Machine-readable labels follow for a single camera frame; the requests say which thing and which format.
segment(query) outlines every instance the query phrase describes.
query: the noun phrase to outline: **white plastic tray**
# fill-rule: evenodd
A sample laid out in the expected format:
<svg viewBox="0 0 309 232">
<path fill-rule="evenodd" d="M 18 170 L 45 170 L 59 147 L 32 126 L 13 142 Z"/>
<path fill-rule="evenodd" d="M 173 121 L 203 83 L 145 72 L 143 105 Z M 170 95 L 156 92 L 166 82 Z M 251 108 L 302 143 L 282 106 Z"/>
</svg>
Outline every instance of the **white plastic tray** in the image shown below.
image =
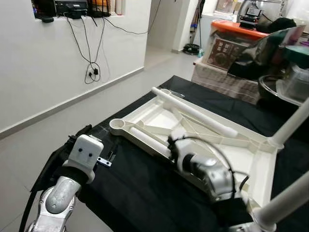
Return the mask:
<svg viewBox="0 0 309 232">
<path fill-rule="evenodd" d="M 267 204 L 270 201 L 278 148 L 271 146 L 267 142 L 267 137 L 178 98 L 169 90 L 164 89 L 164 92 L 217 122 L 235 129 L 238 132 L 237 137 L 227 138 L 215 133 L 207 125 L 159 96 L 124 118 L 110 121 L 112 134 L 126 137 L 151 155 L 160 155 L 168 159 L 170 156 L 167 148 L 168 136 L 172 130 L 184 128 L 187 136 L 198 136 L 214 143 L 225 153 L 234 170 L 248 173 L 250 178 L 243 188 L 243 193 L 248 194 L 260 206 Z M 221 157 L 217 156 L 205 143 L 193 140 L 192 143 L 201 145 L 205 149 L 205 155 L 209 156 L 209 151 L 211 151 L 213 156 L 221 160 Z M 243 178 L 242 175 L 236 175 L 238 183 Z"/>
</svg>

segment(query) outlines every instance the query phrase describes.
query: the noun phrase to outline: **baseboard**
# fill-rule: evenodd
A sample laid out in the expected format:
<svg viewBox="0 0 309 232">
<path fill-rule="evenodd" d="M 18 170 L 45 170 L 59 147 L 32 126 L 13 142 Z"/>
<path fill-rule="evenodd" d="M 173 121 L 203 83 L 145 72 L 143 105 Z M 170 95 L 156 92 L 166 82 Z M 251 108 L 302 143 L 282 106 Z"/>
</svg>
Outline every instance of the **baseboard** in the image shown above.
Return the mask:
<svg viewBox="0 0 309 232">
<path fill-rule="evenodd" d="M 172 49 L 172 53 L 176 53 L 176 54 L 179 54 L 183 51 L 183 49 L 181 50 L 176 50 L 176 49 Z"/>
<path fill-rule="evenodd" d="M 107 82 L 107 83 L 105 83 L 105 84 L 103 84 L 99 87 L 91 89 L 91 90 L 89 90 L 89 91 L 87 91 L 87 92 L 85 92 L 81 95 L 78 95 L 74 98 L 66 100 L 66 101 L 64 101 L 60 104 L 57 104 L 57 105 L 55 105 L 55 106 L 53 106 L 53 107 L 51 107 L 51 108 L 49 108 L 45 111 L 39 112 L 39 113 L 37 113 L 37 114 L 35 114 L 31 117 L 28 117 L 28 118 L 26 118 L 22 121 L 19 121 L 15 124 L 5 128 L 3 130 L 0 130 L 0 140 L 7 137 L 7 136 L 10 136 L 11 134 L 14 134 L 14 133 L 20 131 L 20 130 L 28 127 L 28 126 L 31 126 L 32 124 L 37 123 L 37 122 L 39 122 L 39 121 L 41 121 L 41 120 L 43 120 L 43 119 L 45 119 L 45 118 L 47 118 L 51 115 L 54 115 L 54 114 L 58 113 L 59 111 L 62 111 L 62 110 L 66 109 L 66 108 L 68 108 L 68 107 L 70 107 L 70 106 L 72 106 L 72 105 L 74 105 L 78 102 L 81 102 L 82 100 L 89 98 L 89 97 L 91 97 L 91 96 L 111 87 L 111 86 L 114 86 L 117 83 L 124 81 L 124 80 L 128 79 L 129 77 L 134 76 L 134 75 L 142 72 L 143 70 L 144 70 L 144 67 L 136 69 L 136 70 L 129 72 L 129 73 L 127 73 L 127 74 L 125 74 L 125 75 L 123 75 L 119 78 L 116 78 L 112 81 L 109 81 L 109 82 Z"/>
</svg>

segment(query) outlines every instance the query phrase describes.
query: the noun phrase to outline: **clear plastic container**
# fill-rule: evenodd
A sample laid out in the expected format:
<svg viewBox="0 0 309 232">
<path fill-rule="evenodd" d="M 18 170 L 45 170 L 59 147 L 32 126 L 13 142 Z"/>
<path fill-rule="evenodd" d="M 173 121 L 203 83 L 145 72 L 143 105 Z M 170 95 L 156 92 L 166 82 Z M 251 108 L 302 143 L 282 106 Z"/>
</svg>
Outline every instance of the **clear plastic container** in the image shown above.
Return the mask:
<svg viewBox="0 0 309 232">
<path fill-rule="evenodd" d="M 298 101 L 306 100 L 309 97 L 309 70 L 301 69 L 296 64 L 292 65 L 281 92 L 286 97 Z"/>
</svg>

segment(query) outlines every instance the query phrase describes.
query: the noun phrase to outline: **white wall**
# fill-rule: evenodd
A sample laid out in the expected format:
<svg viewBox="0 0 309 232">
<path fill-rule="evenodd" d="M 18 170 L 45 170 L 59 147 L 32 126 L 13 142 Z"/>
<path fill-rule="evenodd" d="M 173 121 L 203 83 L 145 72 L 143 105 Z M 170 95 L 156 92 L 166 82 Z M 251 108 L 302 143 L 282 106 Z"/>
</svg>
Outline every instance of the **white wall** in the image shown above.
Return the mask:
<svg viewBox="0 0 309 232">
<path fill-rule="evenodd" d="M 152 0 L 152 23 L 159 0 Z M 190 41 L 190 26 L 198 0 L 161 0 L 153 27 L 148 35 L 148 45 L 166 50 L 182 50 Z"/>
<path fill-rule="evenodd" d="M 109 19 L 127 30 L 147 31 L 150 2 L 126 0 L 125 16 Z M 98 28 L 91 18 L 85 19 L 92 59 L 102 28 L 101 19 L 96 21 Z M 81 21 L 73 20 L 73 24 L 82 53 L 87 57 Z M 34 18 L 31 0 L 4 1 L 0 27 L 0 131 L 140 69 L 144 64 L 147 34 L 128 34 L 107 24 L 103 41 L 111 76 L 100 49 L 98 63 L 102 80 L 86 85 L 87 62 L 81 58 L 64 18 L 43 24 Z"/>
<path fill-rule="evenodd" d="M 150 24 L 158 4 L 159 0 L 152 0 Z M 183 0 L 161 0 L 153 27 L 148 35 L 148 45 L 169 51 L 172 49 L 182 4 Z"/>
<path fill-rule="evenodd" d="M 198 0 L 183 1 L 180 18 L 173 43 L 173 50 L 181 51 L 190 42 L 190 27 Z"/>
<path fill-rule="evenodd" d="M 308 0 L 289 0 L 287 17 L 299 17 L 309 20 Z"/>
</svg>

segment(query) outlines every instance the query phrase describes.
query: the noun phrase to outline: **power cord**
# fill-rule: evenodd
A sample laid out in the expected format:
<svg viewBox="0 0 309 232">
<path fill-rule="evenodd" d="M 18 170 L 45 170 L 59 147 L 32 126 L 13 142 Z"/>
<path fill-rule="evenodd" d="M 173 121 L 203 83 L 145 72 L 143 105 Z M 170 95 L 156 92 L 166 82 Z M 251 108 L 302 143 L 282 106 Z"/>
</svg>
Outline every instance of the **power cord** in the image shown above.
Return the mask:
<svg viewBox="0 0 309 232">
<path fill-rule="evenodd" d="M 256 5 L 256 0 L 252 0 L 252 4 L 260 10 L 260 8 Z M 268 21 L 273 22 L 271 19 L 269 19 L 264 13 L 262 13 L 262 16 L 264 16 Z"/>
<path fill-rule="evenodd" d="M 242 190 L 242 187 L 245 185 L 247 180 L 249 179 L 249 175 L 247 173 L 241 172 L 241 171 L 234 171 L 235 173 L 242 174 L 245 176 L 245 178 L 242 180 L 242 182 L 239 185 L 239 190 Z"/>
<path fill-rule="evenodd" d="M 105 26 L 104 18 L 101 18 L 101 19 L 102 19 L 102 24 Z M 105 51 L 104 51 L 104 40 L 102 41 L 102 52 L 103 52 L 105 62 L 106 62 L 106 66 L 107 66 L 107 70 L 108 70 L 108 79 L 107 79 L 107 81 L 108 81 L 111 77 L 111 70 L 110 70 L 110 66 L 108 64 L 108 61 L 107 61 L 107 58 L 106 58 L 106 55 L 105 55 Z"/>
<path fill-rule="evenodd" d="M 127 33 L 131 33 L 131 34 L 135 34 L 135 35 L 142 35 L 142 34 L 148 33 L 148 31 L 146 31 L 146 32 L 133 32 L 133 31 L 128 31 L 128 30 L 126 30 L 126 29 L 123 29 L 123 28 L 121 28 L 121 27 L 118 27 L 118 26 L 114 25 L 114 24 L 113 24 L 110 20 L 108 20 L 106 17 L 104 17 L 103 19 L 106 20 L 106 21 L 108 21 L 113 27 L 115 27 L 115 28 L 117 28 L 117 29 L 120 29 L 120 30 L 123 30 L 123 31 L 125 31 L 125 32 L 127 32 Z"/>
<path fill-rule="evenodd" d="M 148 34 L 150 33 L 151 28 L 153 27 L 153 25 L 154 25 L 154 23 L 155 23 L 155 18 L 156 18 L 156 15 L 158 14 L 158 10 L 159 10 L 160 5 L 161 5 L 161 0 L 159 1 L 158 7 L 157 7 L 157 9 L 156 9 L 156 11 L 155 11 L 154 19 L 153 19 L 153 21 L 152 21 L 152 23 L 151 23 L 151 25 L 150 25 L 150 27 L 149 27 L 149 29 L 148 29 L 148 31 L 147 31 Z"/>
<path fill-rule="evenodd" d="M 210 147 L 212 147 L 213 149 L 215 149 L 219 154 L 220 156 L 224 159 L 224 161 L 227 163 L 228 165 L 228 170 L 230 171 L 230 173 L 232 174 L 232 194 L 231 194 L 231 199 L 234 199 L 235 198 L 235 193 L 236 193 L 236 183 L 235 183 L 235 176 L 234 176 L 234 173 L 235 171 L 233 171 L 232 169 L 232 165 L 231 163 L 229 162 L 229 160 L 227 159 L 227 157 L 225 156 L 225 154 L 219 149 L 217 148 L 215 145 L 213 145 L 211 142 L 205 140 L 205 139 L 201 139 L 199 137 L 195 137 L 195 136 L 187 136 L 187 137 L 182 137 L 182 138 L 179 138 L 179 139 L 176 139 L 176 140 L 173 140 L 173 141 L 170 141 L 172 144 L 174 144 L 175 142 L 179 141 L 179 140 L 184 140 L 184 139 L 196 139 L 196 140 L 200 140 L 202 142 L 205 142 L 207 145 L 209 145 Z"/>
<path fill-rule="evenodd" d="M 83 27 L 84 27 L 84 32 L 85 32 L 85 37 L 86 37 L 86 43 L 87 43 L 87 47 L 88 47 L 88 53 L 89 53 L 89 59 L 87 59 L 83 54 L 82 54 L 82 51 L 81 51 L 81 48 L 79 46 L 79 43 L 77 41 L 77 38 L 75 36 L 75 33 L 74 33 L 74 30 L 73 30 L 73 27 L 71 25 L 71 22 L 69 21 L 69 18 L 66 16 L 67 18 L 67 21 L 70 25 L 70 28 L 71 28 L 71 31 L 72 31 L 72 34 L 74 36 L 74 39 L 75 39 L 75 42 L 77 44 L 77 47 L 78 47 L 78 50 L 79 50 L 79 53 L 81 54 L 82 58 L 84 60 L 86 60 L 87 62 L 89 62 L 87 68 L 86 68 L 86 73 L 85 73 L 85 78 L 84 78 L 84 83 L 85 84 L 91 84 L 93 82 L 98 82 L 101 80 L 101 68 L 100 66 L 98 65 L 97 63 L 97 59 L 98 59 L 98 51 L 99 51 L 99 48 L 101 46 L 101 43 L 102 43 L 102 39 L 103 39 L 103 33 L 104 33 L 104 28 L 105 28 L 105 23 L 102 24 L 102 33 L 101 33 L 101 36 L 100 36 L 100 41 L 99 41 L 99 44 L 98 44 L 98 48 L 97 48 L 97 53 L 96 53 L 96 58 L 94 61 L 91 60 L 91 53 L 90 53 L 90 46 L 89 46 L 89 41 L 88 41 L 88 36 L 87 36 L 87 31 L 86 31 L 86 26 L 85 26 L 85 23 L 84 23 L 84 20 L 83 18 L 81 17 L 81 20 L 82 20 L 82 23 L 83 23 Z M 93 70 L 93 74 L 92 73 L 88 73 L 88 70 L 89 70 L 89 67 L 91 66 L 92 70 Z"/>
</svg>

